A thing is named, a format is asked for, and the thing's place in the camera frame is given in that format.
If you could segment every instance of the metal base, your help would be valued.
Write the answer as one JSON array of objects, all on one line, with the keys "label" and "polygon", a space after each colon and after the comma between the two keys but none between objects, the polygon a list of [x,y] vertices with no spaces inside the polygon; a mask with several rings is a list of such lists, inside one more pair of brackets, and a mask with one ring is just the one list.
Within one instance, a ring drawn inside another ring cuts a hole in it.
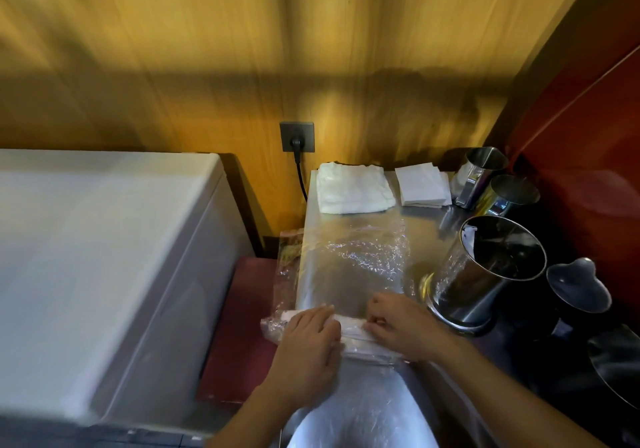
[{"label": "metal base", "polygon": [[479,325],[472,325],[472,324],[463,323],[463,322],[462,323],[454,322],[446,318],[440,312],[438,312],[438,308],[436,307],[436,304],[433,303],[433,301],[431,300],[431,279],[432,278],[433,278],[433,273],[426,274],[425,276],[422,277],[422,280],[420,280],[419,292],[420,292],[421,300],[424,302],[425,305],[427,305],[427,307],[429,307],[429,310],[431,310],[431,312],[434,315],[436,315],[436,317],[439,320],[449,325],[455,331],[462,333],[463,335],[468,335],[469,337],[477,337],[479,335],[483,335],[488,330],[490,330],[491,326],[493,325],[493,320],[494,320],[493,318],[490,318],[486,322],[481,323]]}]

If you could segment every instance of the dark tile floor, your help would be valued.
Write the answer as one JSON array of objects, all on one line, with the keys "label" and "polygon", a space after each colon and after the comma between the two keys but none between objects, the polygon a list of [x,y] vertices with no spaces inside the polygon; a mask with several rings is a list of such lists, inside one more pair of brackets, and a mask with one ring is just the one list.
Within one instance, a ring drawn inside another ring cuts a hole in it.
[{"label": "dark tile floor", "polygon": [[178,448],[202,447],[201,438],[181,433],[0,417],[1,448]]}]

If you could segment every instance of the wooden wall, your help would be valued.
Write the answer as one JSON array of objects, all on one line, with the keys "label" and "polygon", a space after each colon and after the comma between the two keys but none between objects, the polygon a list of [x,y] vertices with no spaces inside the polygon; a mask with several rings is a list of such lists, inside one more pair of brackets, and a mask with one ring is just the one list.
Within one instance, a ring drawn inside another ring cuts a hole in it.
[{"label": "wooden wall", "polygon": [[260,235],[323,161],[482,144],[574,0],[0,0],[0,146],[224,153]]}]

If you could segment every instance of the clear plastic wrap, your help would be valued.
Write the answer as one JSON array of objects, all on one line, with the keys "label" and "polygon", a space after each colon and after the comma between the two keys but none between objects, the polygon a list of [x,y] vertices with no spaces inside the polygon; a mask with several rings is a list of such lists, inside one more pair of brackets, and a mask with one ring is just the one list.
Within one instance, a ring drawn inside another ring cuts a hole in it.
[{"label": "clear plastic wrap", "polygon": [[279,343],[292,315],[290,310],[333,305],[344,324],[343,356],[381,364],[397,362],[399,355],[375,343],[361,326],[374,292],[415,298],[407,271],[408,253],[404,221],[395,210],[332,217],[304,232],[284,232],[273,315],[261,323],[265,338]]}]

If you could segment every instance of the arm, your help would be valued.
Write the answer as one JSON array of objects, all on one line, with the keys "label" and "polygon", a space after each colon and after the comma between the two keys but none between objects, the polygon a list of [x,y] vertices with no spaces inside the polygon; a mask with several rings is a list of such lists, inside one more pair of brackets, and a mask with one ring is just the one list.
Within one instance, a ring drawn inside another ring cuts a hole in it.
[{"label": "arm", "polygon": [[476,407],[500,446],[602,448],[604,444],[484,358],[403,295],[378,293],[365,330],[407,358],[440,365]]},{"label": "arm", "polygon": [[297,411],[331,384],[340,362],[340,323],[326,321],[333,308],[294,316],[264,382],[206,448],[265,448]]}]

